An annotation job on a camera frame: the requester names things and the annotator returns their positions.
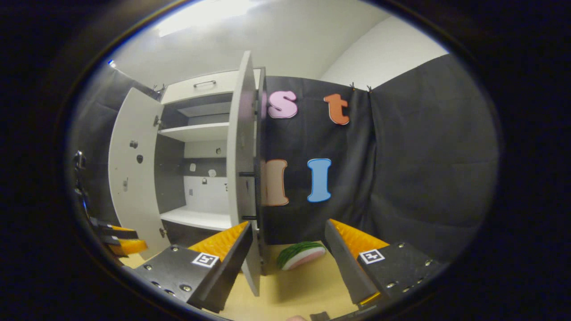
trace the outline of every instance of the blue letter i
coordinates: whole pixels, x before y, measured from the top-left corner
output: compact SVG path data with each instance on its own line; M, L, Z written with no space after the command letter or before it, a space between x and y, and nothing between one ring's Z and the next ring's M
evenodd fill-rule
M327 170L331 166L331 160L327 158L314 158L307 162L311 168L311 195L307 201L316 203L328 200L331 194L327 191Z

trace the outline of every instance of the ceiling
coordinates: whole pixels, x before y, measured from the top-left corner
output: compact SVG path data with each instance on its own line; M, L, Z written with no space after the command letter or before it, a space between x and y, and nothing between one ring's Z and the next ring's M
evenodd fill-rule
M268 75L319 79L347 48L390 17L358 0L250 0L238 17L165 37L148 28L116 51L116 68L159 87L236 70L245 50Z

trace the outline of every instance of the white cabinet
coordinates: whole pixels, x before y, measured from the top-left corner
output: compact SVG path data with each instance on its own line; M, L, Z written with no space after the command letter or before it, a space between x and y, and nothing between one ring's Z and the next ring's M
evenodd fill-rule
M197 77L170 85L161 102L131 89L123 102L111 137L109 182L113 205L123 227L137 230L148 244L141 253L148 259L170 243L161 231L162 220L221 231L256 216L255 181L255 102L261 72L252 68L250 52L244 54L240 69ZM228 122L206 123L159 130L164 105L187 99L232 93ZM222 105L192 109L181 115L200 117L227 113ZM226 158L226 175L184 176L186 205L159 213L154 183L154 157L157 135L184 142L184 157ZM137 148L130 147L136 141ZM252 291L259 294L260 256L257 230L242 271Z

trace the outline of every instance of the foam letter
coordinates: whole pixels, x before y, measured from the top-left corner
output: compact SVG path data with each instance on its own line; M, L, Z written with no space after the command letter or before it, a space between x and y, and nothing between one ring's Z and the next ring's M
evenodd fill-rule
M270 95L268 113L271 118L292 118L297 114L297 105L293 91L275 91Z
M284 189L284 171L286 167L287 162L283 159L272 159L265 165L267 206L283 206L289 203Z
M331 166L331 160L327 158L314 158L307 162L307 167L311 168L311 195L307 197L307 201L323 202L331 197L327 191L329 166Z
M324 101L329 103L329 118L339 125L347 125L349 123L349 116L343 115L342 107L347 108L347 102L341 99L341 95L333 94L323 98Z

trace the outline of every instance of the cabinet handle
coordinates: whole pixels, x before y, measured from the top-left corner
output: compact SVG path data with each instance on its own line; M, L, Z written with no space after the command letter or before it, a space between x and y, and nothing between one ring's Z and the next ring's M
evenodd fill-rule
M194 84L193 86L194 86L194 88L196 88L198 85L201 85L201 84L203 84L203 83L209 83L209 82L211 82L213 85L216 84L216 81L203 81L203 82L196 83L196 84Z

